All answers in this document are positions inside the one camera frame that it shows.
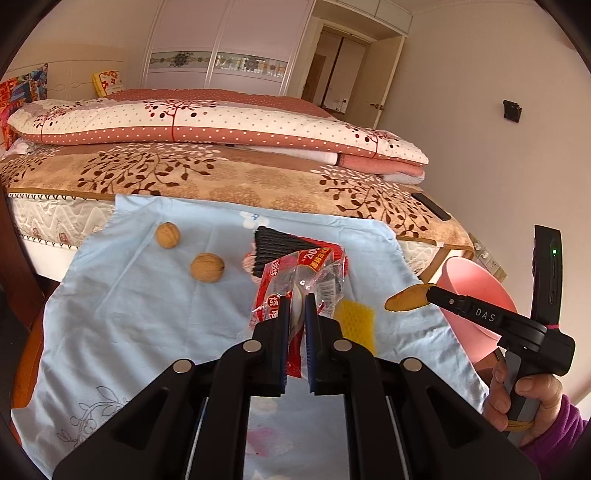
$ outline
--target pink basin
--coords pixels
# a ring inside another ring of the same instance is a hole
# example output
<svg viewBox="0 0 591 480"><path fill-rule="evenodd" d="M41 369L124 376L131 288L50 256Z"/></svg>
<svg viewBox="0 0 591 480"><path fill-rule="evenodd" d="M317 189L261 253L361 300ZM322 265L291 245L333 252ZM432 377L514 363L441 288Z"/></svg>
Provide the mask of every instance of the pink basin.
<svg viewBox="0 0 591 480"><path fill-rule="evenodd" d="M458 295L471 296L517 312L513 300L499 281L480 265L466 258L448 258L443 264L437 286ZM470 362L475 364L495 350L496 343L501 338L499 335L454 313L441 310L464 347Z"/></svg>

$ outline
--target polka dot quilt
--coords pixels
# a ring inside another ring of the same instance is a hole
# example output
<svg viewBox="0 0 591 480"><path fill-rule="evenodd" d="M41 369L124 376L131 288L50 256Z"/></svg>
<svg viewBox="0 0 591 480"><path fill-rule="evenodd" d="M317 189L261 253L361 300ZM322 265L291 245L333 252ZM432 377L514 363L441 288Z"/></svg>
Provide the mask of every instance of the polka dot quilt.
<svg viewBox="0 0 591 480"><path fill-rule="evenodd" d="M38 100L9 119L26 140L47 145L205 142L291 147L425 165L412 143L332 117L219 100Z"/></svg>

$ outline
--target plastic bag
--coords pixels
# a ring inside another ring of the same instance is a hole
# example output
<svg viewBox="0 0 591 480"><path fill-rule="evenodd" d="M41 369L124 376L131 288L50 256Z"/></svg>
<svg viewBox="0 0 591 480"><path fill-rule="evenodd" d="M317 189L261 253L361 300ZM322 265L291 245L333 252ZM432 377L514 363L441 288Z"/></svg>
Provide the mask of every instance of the plastic bag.
<svg viewBox="0 0 591 480"><path fill-rule="evenodd" d="M313 293L318 314L332 318L343 297L346 255L330 244L281 257L265 266L249 322L250 331L258 322L277 318L281 296L291 300L287 374L306 378L303 302Z"/></svg>

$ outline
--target wardrobe door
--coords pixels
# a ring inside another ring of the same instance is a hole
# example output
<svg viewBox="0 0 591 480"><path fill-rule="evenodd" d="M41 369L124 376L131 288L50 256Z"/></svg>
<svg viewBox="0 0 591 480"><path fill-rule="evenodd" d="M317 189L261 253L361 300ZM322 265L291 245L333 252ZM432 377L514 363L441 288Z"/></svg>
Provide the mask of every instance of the wardrobe door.
<svg viewBox="0 0 591 480"><path fill-rule="evenodd" d="M209 86L279 95L312 0L234 0Z"/></svg>
<svg viewBox="0 0 591 480"><path fill-rule="evenodd" d="M168 0L154 31L145 86L203 88L231 0Z"/></svg>

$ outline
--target barcode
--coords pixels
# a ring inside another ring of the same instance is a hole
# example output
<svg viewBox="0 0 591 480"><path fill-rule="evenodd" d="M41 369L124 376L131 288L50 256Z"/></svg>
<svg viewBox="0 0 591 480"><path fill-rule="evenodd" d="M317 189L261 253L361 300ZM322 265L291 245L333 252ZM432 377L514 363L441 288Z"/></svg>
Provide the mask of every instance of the barcode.
<svg viewBox="0 0 591 480"><path fill-rule="evenodd" d="M319 313L325 317L333 316L336 307L336 282L329 278L316 284L317 304L320 307Z"/></svg>

